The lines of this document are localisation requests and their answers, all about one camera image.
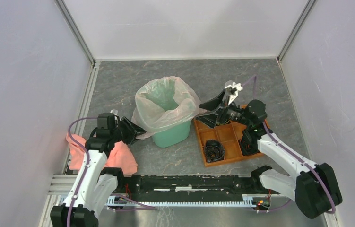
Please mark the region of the translucent pink trash bag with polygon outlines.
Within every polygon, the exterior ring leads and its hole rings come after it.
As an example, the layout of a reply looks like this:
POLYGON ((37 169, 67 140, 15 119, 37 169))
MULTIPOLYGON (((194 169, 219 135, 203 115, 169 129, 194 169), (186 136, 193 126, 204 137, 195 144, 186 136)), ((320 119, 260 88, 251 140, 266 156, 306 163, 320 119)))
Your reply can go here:
POLYGON ((191 121, 200 113, 200 103, 196 92, 180 77, 149 81, 135 93, 131 120, 146 131, 137 138, 143 140, 191 121))

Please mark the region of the green plastic trash bin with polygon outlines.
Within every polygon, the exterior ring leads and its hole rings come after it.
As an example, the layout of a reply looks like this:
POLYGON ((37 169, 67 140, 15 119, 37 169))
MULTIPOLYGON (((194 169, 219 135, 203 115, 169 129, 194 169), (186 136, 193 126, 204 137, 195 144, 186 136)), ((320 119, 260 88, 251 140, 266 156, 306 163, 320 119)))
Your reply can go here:
POLYGON ((189 135, 190 126, 191 121, 181 123, 169 130, 157 133, 154 136, 151 136, 151 138, 157 146, 166 148, 185 140, 189 135))

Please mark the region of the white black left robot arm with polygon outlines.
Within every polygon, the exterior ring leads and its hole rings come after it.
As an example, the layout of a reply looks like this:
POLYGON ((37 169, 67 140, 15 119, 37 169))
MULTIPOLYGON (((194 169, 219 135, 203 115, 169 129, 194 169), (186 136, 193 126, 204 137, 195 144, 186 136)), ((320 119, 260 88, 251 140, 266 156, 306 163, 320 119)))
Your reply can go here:
POLYGON ((84 151, 84 159, 74 184, 61 205, 50 212, 54 227, 97 227, 98 218, 112 192, 125 188, 123 171, 106 167, 115 143, 132 144, 146 131, 126 117, 115 113, 101 113, 97 126, 85 144, 77 144, 84 151))

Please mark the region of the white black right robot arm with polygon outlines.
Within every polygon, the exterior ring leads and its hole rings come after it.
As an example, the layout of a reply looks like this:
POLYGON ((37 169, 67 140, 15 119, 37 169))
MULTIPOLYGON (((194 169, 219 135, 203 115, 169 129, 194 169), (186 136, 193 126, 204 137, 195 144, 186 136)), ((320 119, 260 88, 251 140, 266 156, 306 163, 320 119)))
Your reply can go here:
POLYGON ((217 97, 201 103, 204 110, 196 120, 210 128, 230 122, 245 126, 239 140, 245 156, 262 153, 287 174, 281 174, 270 166, 262 166, 251 172, 250 188, 256 193, 266 189, 276 191, 294 201, 308 218, 323 213, 334 214, 343 201, 333 168, 327 163, 317 164, 286 145, 266 124, 266 105, 258 99, 240 107, 230 100, 224 89, 217 97))

